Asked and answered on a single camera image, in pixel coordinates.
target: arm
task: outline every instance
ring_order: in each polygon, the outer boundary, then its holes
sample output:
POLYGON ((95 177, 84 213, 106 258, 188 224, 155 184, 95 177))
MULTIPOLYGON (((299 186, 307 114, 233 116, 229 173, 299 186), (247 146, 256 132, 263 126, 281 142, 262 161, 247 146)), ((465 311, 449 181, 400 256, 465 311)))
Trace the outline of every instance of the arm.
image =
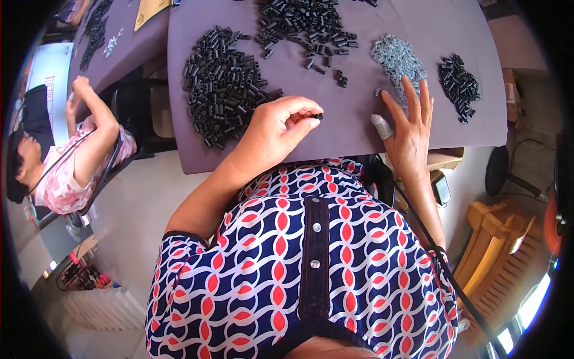
POLYGON ((96 130, 74 152, 73 177, 78 185, 84 188, 118 139, 119 124, 110 109, 90 87, 87 78, 78 76, 73 83, 73 91, 74 96, 85 101, 96 126, 96 130))
POLYGON ((68 138, 74 136, 77 132, 76 128, 76 109, 80 103, 81 98, 75 96, 66 102, 66 123, 68 125, 68 138))
POLYGON ((177 208, 165 232, 178 230, 209 239, 237 191, 281 163, 319 124, 310 116, 322 112, 317 103, 300 96, 259 106, 237 147, 177 208))
POLYGON ((82 6, 80 7, 80 10, 78 10, 73 20, 71 21, 73 26, 80 26, 82 18, 84 17, 84 13, 86 12, 89 4, 90 0, 82 0, 82 6))
MULTIPOLYGON (((401 106, 390 94, 383 91, 382 98, 387 104, 397 125, 397 134, 392 136, 389 124, 380 116, 373 118, 373 124, 385 143, 387 155, 397 170, 405 185, 413 209, 424 223, 427 231, 437 246, 445 248, 443 224, 436 208, 435 196, 432 192, 430 174, 426 168, 429 139, 431 134, 433 99, 429 97, 426 80, 420 83, 421 98, 419 99, 413 85, 406 76, 402 78, 405 95, 409 105, 409 118, 401 106)), ((416 219, 410 218, 409 225, 416 234, 421 246, 432 249, 430 242, 422 232, 416 219)))

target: black fan stand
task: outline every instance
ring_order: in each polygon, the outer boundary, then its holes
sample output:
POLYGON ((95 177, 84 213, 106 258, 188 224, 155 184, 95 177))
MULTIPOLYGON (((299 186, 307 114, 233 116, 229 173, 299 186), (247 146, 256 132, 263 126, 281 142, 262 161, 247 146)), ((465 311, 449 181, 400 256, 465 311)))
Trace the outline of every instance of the black fan stand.
POLYGON ((486 178, 484 180, 486 192, 489 196, 494 197, 498 195, 506 180, 509 180, 532 193, 534 198, 548 203, 548 197, 546 197, 541 190, 510 173, 509 165, 510 158, 508 149, 505 146, 495 147, 486 165, 486 178))

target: red white and blue geometric print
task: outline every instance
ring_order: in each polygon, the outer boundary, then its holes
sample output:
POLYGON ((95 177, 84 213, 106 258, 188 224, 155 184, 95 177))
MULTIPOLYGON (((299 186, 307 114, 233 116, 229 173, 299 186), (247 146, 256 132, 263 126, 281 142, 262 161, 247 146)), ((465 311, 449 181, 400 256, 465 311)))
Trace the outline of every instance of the red white and blue geometric print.
POLYGON ((265 173, 226 213, 211 249, 196 235, 162 240, 146 315, 152 358, 254 358, 294 324, 305 207, 329 208, 329 320, 381 358, 444 358, 456 296, 401 214, 369 195, 361 165, 323 160, 265 173))

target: power adapter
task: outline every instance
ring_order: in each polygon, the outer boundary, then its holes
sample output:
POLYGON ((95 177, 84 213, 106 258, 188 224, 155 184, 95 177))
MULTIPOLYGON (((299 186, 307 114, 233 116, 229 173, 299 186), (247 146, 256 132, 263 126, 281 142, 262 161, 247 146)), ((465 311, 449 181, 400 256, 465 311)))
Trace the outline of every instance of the power adapter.
POLYGON ((448 201, 451 200, 451 192, 448 189, 447 177, 441 171, 432 171, 430 173, 430 183, 432 185, 432 191, 435 195, 436 203, 441 208, 446 207, 448 201))

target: pink floral shirt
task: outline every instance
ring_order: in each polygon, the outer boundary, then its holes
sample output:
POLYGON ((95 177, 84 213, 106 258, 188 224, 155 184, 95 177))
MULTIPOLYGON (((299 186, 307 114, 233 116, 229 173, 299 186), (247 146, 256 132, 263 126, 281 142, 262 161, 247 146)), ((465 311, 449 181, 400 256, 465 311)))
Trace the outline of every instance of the pink floral shirt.
MULTIPOLYGON (((52 146, 48 155, 44 159, 46 167, 44 171, 48 170, 54 162, 59 159, 64 152, 70 148, 77 140, 94 130, 96 126, 93 123, 92 117, 88 116, 76 134, 62 146, 52 146)), ((135 154, 136 145, 134 137, 120 126, 119 132, 122 139, 122 146, 119 150, 118 157, 114 166, 120 164, 123 160, 135 154)), ((34 197, 36 206, 46 206, 53 212, 58 214, 69 214, 79 211, 86 206, 90 199, 96 183, 102 176, 102 172, 109 161, 110 155, 107 155, 100 167, 96 170, 90 182, 86 187, 81 188, 73 177, 74 171, 74 154, 77 148, 82 146, 82 142, 78 143, 76 147, 71 150, 65 158, 54 166, 48 174, 40 181, 36 188, 36 195, 34 197)))

